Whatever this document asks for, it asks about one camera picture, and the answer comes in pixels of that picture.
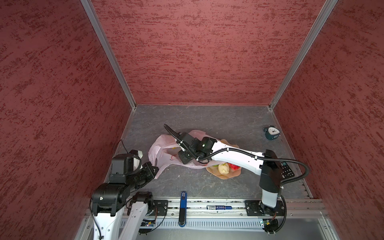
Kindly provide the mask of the pink fruit-print plastic bag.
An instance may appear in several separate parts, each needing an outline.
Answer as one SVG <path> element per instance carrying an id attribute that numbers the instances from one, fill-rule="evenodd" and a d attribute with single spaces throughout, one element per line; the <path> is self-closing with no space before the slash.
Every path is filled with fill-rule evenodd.
<path id="1" fill-rule="evenodd" d="M 204 169 L 214 165 L 219 165 L 220 161 L 210 161 L 208 164 L 200 164 L 192 160 L 184 165 L 178 156 L 181 147 L 176 143 L 174 137 L 170 135 L 160 135 L 151 146 L 148 157 L 154 167 L 158 167 L 159 171 L 155 176 L 158 179 L 163 171 L 170 165 L 180 165 L 190 169 Z"/>

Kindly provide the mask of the pink scalloped plastic bowl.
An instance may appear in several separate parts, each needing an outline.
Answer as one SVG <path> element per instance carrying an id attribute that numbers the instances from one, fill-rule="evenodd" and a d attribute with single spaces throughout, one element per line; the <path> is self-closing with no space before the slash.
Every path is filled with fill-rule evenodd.
<path id="1" fill-rule="evenodd" d="M 206 170 L 219 179 L 227 180 L 241 174 L 242 168 L 230 163 L 223 163 L 207 167 Z"/>

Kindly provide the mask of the fake pale yellow fruit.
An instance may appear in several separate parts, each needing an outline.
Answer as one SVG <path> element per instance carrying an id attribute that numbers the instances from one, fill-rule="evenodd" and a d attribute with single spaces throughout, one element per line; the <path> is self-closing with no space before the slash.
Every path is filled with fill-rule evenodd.
<path id="1" fill-rule="evenodd" d="M 231 168 L 228 163 L 218 165 L 218 171 L 221 175 L 228 175 L 230 170 Z"/>

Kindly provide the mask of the fake red orange fruit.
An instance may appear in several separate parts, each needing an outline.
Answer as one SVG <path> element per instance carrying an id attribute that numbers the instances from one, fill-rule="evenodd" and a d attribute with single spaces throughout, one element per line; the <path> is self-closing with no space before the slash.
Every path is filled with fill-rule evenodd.
<path id="1" fill-rule="evenodd" d="M 241 169 L 241 167 L 234 165 L 234 164 L 229 163 L 229 166 L 230 166 L 231 170 L 233 170 L 233 171 L 237 171 L 237 170 Z"/>

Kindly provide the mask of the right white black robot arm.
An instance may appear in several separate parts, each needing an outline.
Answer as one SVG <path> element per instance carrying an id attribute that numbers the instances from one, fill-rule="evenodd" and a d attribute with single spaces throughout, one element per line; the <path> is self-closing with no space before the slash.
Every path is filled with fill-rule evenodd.
<path id="1" fill-rule="evenodd" d="M 204 137 L 200 141 L 188 134 L 175 140 L 182 149 L 179 151 L 179 158 L 183 161 L 196 160 L 201 164 L 210 161 L 224 162 L 260 176 L 259 186 L 262 189 L 260 212 L 264 216 L 275 215 L 278 198 L 281 196 L 281 188 L 284 185 L 304 179 L 310 173 L 310 168 L 306 164 L 296 160 L 276 158 L 270 150 L 256 153 L 231 147 L 214 138 Z M 282 162 L 300 165 L 305 171 L 298 177 L 284 179 Z"/>

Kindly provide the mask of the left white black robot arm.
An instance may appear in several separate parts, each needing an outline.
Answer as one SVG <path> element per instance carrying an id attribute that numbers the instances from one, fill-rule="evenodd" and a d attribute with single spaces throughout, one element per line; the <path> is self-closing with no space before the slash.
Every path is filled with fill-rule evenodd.
<path id="1" fill-rule="evenodd" d="M 131 190 L 138 190 L 155 178 L 159 171 L 147 162 L 133 175 L 124 174 L 117 183 L 104 183 L 92 195 L 90 210 L 94 221 L 94 240 L 135 240 L 145 217 L 157 217 L 151 192 L 137 192 L 130 198 Z"/>

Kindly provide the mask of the left small circuit board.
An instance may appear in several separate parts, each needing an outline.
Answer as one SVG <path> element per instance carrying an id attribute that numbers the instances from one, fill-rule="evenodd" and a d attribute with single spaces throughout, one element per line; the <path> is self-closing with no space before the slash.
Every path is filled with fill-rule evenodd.
<path id="1" fill-rule="evenodd" d="M 143 220 L 141 223 L 141 227 L 153 228 L 156 226 L 156 223 L 157 223 L 156 220 Z"/>

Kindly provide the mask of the blue marker pen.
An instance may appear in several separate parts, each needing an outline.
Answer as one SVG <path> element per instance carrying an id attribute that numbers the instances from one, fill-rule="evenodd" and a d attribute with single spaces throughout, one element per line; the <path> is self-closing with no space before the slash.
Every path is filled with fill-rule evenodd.
<path id="1" fill-rule="evenodd" d="M 221 206 L 221 205 L 208 205 L 207 210 L 209 211 L 225 211 L 232 210 L 232 206 Z"/>

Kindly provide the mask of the blue black handheld tool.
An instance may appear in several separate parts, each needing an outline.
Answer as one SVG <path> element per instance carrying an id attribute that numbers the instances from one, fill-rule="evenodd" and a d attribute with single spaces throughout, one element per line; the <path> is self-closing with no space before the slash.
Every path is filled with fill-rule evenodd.
<path id="1" fill-rule="evenodd" d="M 187 192 L 182 191 L 179 208 L 179 220 L 178 224 L 183 228 L 187 223 Z"/>

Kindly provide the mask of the small teal alarm clock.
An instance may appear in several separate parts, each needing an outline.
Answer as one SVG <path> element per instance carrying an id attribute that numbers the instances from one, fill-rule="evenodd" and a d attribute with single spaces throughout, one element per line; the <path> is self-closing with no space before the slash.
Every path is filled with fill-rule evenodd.
<path id="1" fill-rule="evenodd" d="M 281 135 L 281 131 L 274 126 L 267 126 L 263 128 L 267 140 L 275 140 Z"/>

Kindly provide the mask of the right small circuit board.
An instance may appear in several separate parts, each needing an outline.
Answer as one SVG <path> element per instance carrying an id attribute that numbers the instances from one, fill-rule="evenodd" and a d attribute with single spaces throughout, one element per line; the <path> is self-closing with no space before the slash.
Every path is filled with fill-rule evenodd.
<path id="1" fill-rule="evenodd" d="M 269 234 L 275 233 L 279 228 L 279 221 L 277 219 L 274 220 L 263 220 L 264 231 Z"/>

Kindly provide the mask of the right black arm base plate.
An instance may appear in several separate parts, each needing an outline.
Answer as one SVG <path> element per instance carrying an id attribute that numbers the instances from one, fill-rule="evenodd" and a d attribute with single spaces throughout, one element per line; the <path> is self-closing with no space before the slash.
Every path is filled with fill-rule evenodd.
<path id="1" fill-rule="evenodd" d="M 262 208 L 261 200 L 246 200 L 245 209 L 249 217 L 283 217 L 286 213 L 286 207 L 281 200 L 277 201 L 275 208 Z"/>

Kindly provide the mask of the left aluminium corner post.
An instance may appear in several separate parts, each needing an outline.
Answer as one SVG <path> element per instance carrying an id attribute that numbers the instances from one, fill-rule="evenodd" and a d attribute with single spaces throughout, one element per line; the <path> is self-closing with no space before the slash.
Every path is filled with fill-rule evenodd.
<path id="1" fill-rule="evenodd" d="M 114 51 L 108 41 L 108 38 L 105 34 L 105 31 L 102 27 L 102 24 L 97 16 L 96 10 L 92 4 L 92 1 L 90 0 L 81 0 L 82 6 L 91 22 L 91 25 L 105 51 L 105 54 L 111 64 L 111 67 L 114 70 L 114 73 L 123 89 L 123 92 L 126 95 L 126 98 L 128 99 L 130 106 L 133 111 L 137 108 L 137 103 L 133 97 L 133 94 L 128 86 L 128 83 L 126 81 L 126 78 L 123 74 L 123 71 L 121 70 L 121 67 L 118 63 L 118 60 L 114 54 Z"/>

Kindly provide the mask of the aluminium corner post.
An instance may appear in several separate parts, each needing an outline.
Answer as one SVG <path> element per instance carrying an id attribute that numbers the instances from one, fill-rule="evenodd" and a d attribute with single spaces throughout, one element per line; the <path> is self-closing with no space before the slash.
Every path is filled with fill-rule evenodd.
<path id="1" fill-rule="evenodd" d="M 102 24 L 97 16 L 96 10 L 92 4 L 92 1 L 90 0 L 81 0 L 82 6 L 91 22 L 91 25 L 105 51 L 105 54 L 111 64 L 111 67 L 114 70 L 114 73 L 123 89 L 123 92 L 126 95 L 126 98 L 128 99 L 130 106 L 133 111 L 137 108 L 137 103 L 133 97 L 133 94 L 128 86 L 128 83 L 126 81 L 126 78 L 123 74 L 123 71 L 121 70 L 121 67 L 118 63 L 118 60 L 114 54 L 114 51 L 108 41 L 108 38 L 105 34 L 105 31 L 102 27 Z"/>
<path id="2" fill-rule="evenodd" d="M 300 47 L 300 50 L 298 51 L 293 63 L 291 64 L 289 70 L 287 71 L 287 74 L 285 75 L 285 77 L 282 81 L 282 84 L 280 85 L 275 96 L 273 97 L 273 99 L 271 100 L 271 102 L 269 104 L 269 109 L 271 111 L 274 111 L 280 98 L 283 96 L 285 90 L 287 89 L 287 87 L 290 84 L 291 80 L 293 79 L 295 73 L 299 69 L 301 63 L 305 59 L 308 51 L 310 50 L 311 46 L 315 42 L 318 34 L 322 30 L 324 24 L 326 23 L 327 19 L 329 18 L 330 14 L 332 13 L 332 11 L 333 11 L 333 9 L 337 3 L 338 3 L 338 0 L 326 0 L 325 1 L 325 3 L 322 6 L 318 16 L 316 17 L 311 29 L 309 30 L 302 46 Z"/>

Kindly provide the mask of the right aluminium corner post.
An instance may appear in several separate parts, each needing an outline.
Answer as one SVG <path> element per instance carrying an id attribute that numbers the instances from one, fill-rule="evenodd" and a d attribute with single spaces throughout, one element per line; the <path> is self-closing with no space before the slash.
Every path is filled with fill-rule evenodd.
<path id="1" fill-rule="evenodd" d="M 271 102 L 269 104 L 269 109 L 271 111 L 274 111 L 280 98 L 283 96 L 285 90 L 287 89 L 287 87 L 290 84 L 291 80 L 293 79 L 295 73 L 299 69 L 301 63 L 305 59 L 308 51 L 310 50 L 311 46 L 315 42 L 318 34 L 322 30 L 324 24 L 326 23 L 327 19 L 329 18 L 330 14 L 332 13 L 332 11 L 333 11 L 333 9 L 337 3 L 338 3 L 338 0 L 326 0 L 325 1 L 325 3 L 322 6 L 318 16 L 316 17 L 311 29 L 309 30 L 302 46 L 300 47 L 300 50 L 298 51 L 293 63 L 291 64 L 289 70 L 287 71 L 287 74 L 285 75 L 285 77 L 282 81 L 282 84 L 280 85 L 275 96 L 273 97 L 273 99 L 271 100 Z"/>

